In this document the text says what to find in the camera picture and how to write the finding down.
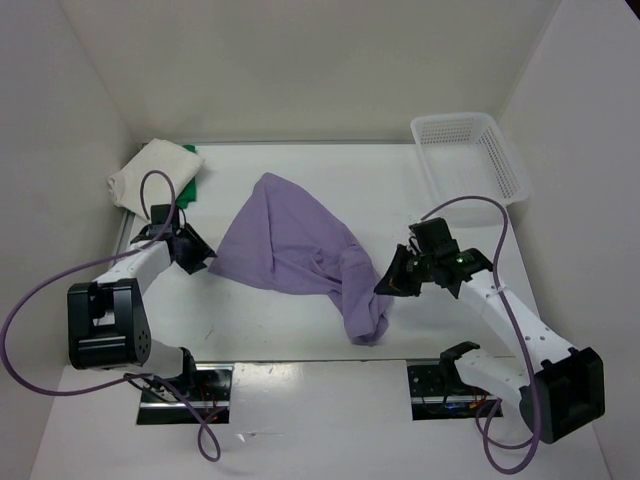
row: purple cable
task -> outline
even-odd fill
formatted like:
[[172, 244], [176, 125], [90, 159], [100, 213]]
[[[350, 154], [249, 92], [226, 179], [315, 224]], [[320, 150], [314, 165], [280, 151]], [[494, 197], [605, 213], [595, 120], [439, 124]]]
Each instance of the purple cable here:
[[[20, 385], [22, 385], [27, 390], [31, 390], [32, 392], [39, 393], [40, 395], [46, 395], [46, 396], [49, 396], [49, 397], [73, 397], [73, 396], [77, 396], [77, 395], [84, 395], [86, 393], [97, 392], [99, 390], [103, 390], [105, 388], [109, 388], [109, 387], [112, 387], [114, 385], [119, 385], [119, 384], [127, 382], [129, 380], [135, 380], [137, 378], [148, 378], [148, 377], [151, 376], [150, 374], [131, 375], [131, 376], [127, 376], [127, 378], [121, 378], [121, 379], [118, 379], [118, 380], [113, 380], [111, 382], [103, 383], [101, 385], [96, 385], [94, 387], [83, 388], [81, 390], [69, 390], [69, 391], [65, 391], [65, 392], [60, 392], [60, 391], [56, 391], [56, 390], [48, 390], [46, 388], [38, 387], [37, 385], [32, 384], [31, 382], [29, 382], [28, 380], [23, 378], [16, 371], [16, 369], [13, 367], [13, 365], [11, 364], [11, 360], [9, 360], [9, 356], [7, 355], [7, 334], [9, 332], [9, 327], [11, 326], [11, 323], [15, 319], [15, 317], [18, 314], [18, 312], [20, 311], [20, 309], [36, 293], [38, 293], [43, 288], [51, 285], [52, 283], [60, 280], [61, 278], [64, 278], [64, 277], [69, 276], [69, 275], [71, 275], [73, 273], [79, 272], [81, 270], [85, 270], [87, 268], [95, 267], [96, 265], [100, 265], [102, 263], [107, 263], [107, 262], [111, 262], [111, 261], [114, 261], [114, 260], [120, 260], [120, 259], [123, 259], [123, 258], [126, 258], [126, 257], [130, 257], [131, 255], [135, 255], [140, 250], [145, 250], [145, 249], [149, 248], [151, 245], [156, 243], [162, 237], [162, 235], [164, 234], [166, 229], [171, 224], [171, 219], [173, 218], [173, 213], [174, 213], [175, 208], [176, 208], [176, 192], [175, 192], [175, 189], [173, 188], [173, 184], [171, 183], [171, 179], [168, 177], [168, 175], [166, 173], [161, 172], [160, 170], [150, 170], [149, 172], [147, 172], [145, 174], [145, 176], [142, 177], [142, 182], [140, 183], [140, 202], [142, 203], [142, 208], [143, 208], [147, 218], [149, 217], [149, 215], [147, 213], [147, 208], [146, 208], [145, 203], [144, 203], [144, 195], [143, 195], [144, 186], [145, 186], [145, 184], [147, 182], [147, 179], [151, 175], [154, 175], [154, 174], [162, 176], [167, 181], [167, 183], [169, 184], [169, 190], [171, 191], [171, 208], [169, 210], [169, 215], [167, 217], [166, 222], [162, 226], [162, 229], [158, 232], [158, 234], [155, 237], [153, 237], [151, 240], [149, 240], [148, 243], [145, 243], [142, 247], [140, 247], [137, 250], [131, 250], [131, 251], [128, 251], [128, 252], [119, 253], [117, 255], [112, 255], [110, 257], [105, 257], [105, 258], [101, 258], [101, 259], [98, 259], [98, 260], [93, 260], [91, 262], [83, 263], [83, 264], [78, 265], [76, 267], [69, 268], [69, 269], [67, 269], [67, 270], [65, 270], [63, 272], [60, 272], [60, 273], [56, 274], [56, 275], [53, 275], [52, 277], [49, 277], [46, 280], [43, 280], [38, 285], [33, 287], [33, 289], [31, 289], [30, 291], [25, 293], [24, 296], [20, 300], [18, 300], [18, 303], [15, 304], [15, 306], [11, 309], [11, 311], [7, 315], [7, 318], [5, 319], [4, 324], [2, 325], [2, 329], [0, 329], [0, 360], [2, 361], [2, 365], [4, 365], [4, 368], [7, 370], [9, 375], [16, 382], [18, 382]], [[212, 462], [218, 461], [220, 459], [220, 445], [219, 445], [218, 439], [216, 438], [216, 436], [213, 433], [213, 431], [205, 423], [205, 421], [198, 414], [198, 412], [191, 406], [189, 401], [184, 396], [182, 396], [179, 392], [177, 392], [175, 390], [175, 388], [172, 385], [169, 384], [169, 382], [167, 382], [164, 379], [158, 378], [158, 377], [155, 377], [155, 380], [157, 380], [158, 382], [162, 383], [174, 395], [176, 395], [178, 397], [178, 399], [182, 400], [184, 402], [184, 404], [186, 405], [187, 409], [189, 409], [189, 411], [196, 418], [198, 423], [200, 423], [200, 433], [198, 434], [198, 447], [200, 448], [200, 453], [202, 453], [202, 456], [205, 457], [207, 460], [212, 461]], [[216, 457], [211, 457], [202, 448], [201, 434], [202, 434], [202, 430], [203, 429], [207, 433], [207, 435], [209, 435], [209, 437], [211, 437], [211, 439], [213, 440], [213, 443], [216, 445], [216, 449], [217, 449], [217, 452], [218, 452]]]
[[[487, 460], [489, 461], [491, 466], [502, 474], [514, 475], [516, 473], [521, 472], [525, 468], [527, 468], [527, 466], [531, 463], [531, 461], [533, 460], [533, 457], [536, 454], [536, 451], [538, 449], [538, 444], [540, 443], [540, 435], [542, 430], [542, 418], [541, 418], [541, 412], [540, 412], [540, 396], [538, 394], [538, 388], [534, 378], [535, 372], [533, 370], [533, 362], [531, 361], [531, 356], [529, 355], [529, 350], [527, 349], [526, 341], [524, 339], [524, 336], [522, 335], [520, 326], [518, 325], [518, 320], [516, 319], [516, 316], [513, 313], [513, 309], [509, 304], [509, 300], [507, 299], [504, 292], [500, 290], [500, 278], [498, 277], [498, 262], [500, 260], [500, 253], [502, 252], [504, 241], [507, 237], [507, 231], [509, 229], [509, 214], [507, 213], [507, 210], [506, 208], [504, 208], [504, 206], [502, 206], [500, 203], [498, 203], [497, 201], [491, 198], [482, 197], [480, 195], [465, 195], [465, 196], [457, 197], [452, 200], [448, 200], [444, 202], [443, 204], [439, 205], [438, 207], [434, 208], [429, 213], [424, 215], [421, 218], [421, 220], [425, 220], [429, 218], [434, 213], [440, 211], [441, 209], [443, 209], [448, 205], [451, 205], [452, 203], [461, 202], [463, 200], [479, 200], [482, 202], [490, 203], [494, 205], [496, 208], [498, 208], [498, 210], [500, 210], [500, 213], [502, 214], [502, 233], [500, 234], [500, 239], [498, 240], [498, 245], [496, 246], [496, 251], [493, 255], [493, 283], [495, 283], [495, 287], [498, 290], [498, 294], [500, 296], [500, 300], [502, 301], [502, 305], [504, 306], [504, 309], [507, 312], [507, 316], [509, 317], [509, 320], [511, 321], [511, 325], [513, 326], [513, 329], [515, 331], [516, 338], [518, 339], [518, 344], [522, 349], [522, 355], [524, 357], [524, 363], [527, 368], [527, 374], [529, 375], [529, 382], [531, 384], [531, 395], [533, 397], [533, 435], [529, 440], [519, 445], [503, 445], [489, 438], [489, 426], [491, 425], [491, 420], [493, 420], [493, 417], [498, 412], [498, 409], [500, 408], [500, 404], [502, 403], [502, 400], [497, 400], [494, 403], [493, 408], [491, 409], [491, 411], [489, 412], [489, 415], [487, 416], [484, 429], [480, 427], [480, 420], [478, 418], [476, 418], [476, 422], [477, 422], [476, 424], [478, 425], [482, 433], [482, 445], [484, 447], [484, 453], [487, 456]], [[506, 450], [517, 450], [519, 448], [523, 448], [528, 445], [529, 450], [527, 451], [525, 458], [522, 459], [522, 461], [518, 465], [512, 468], [504, 468], [498, 465], [494, 460], [493, 456], [491, 455], [491, 451], [489, 450], [489, 444], [498, 446]]]

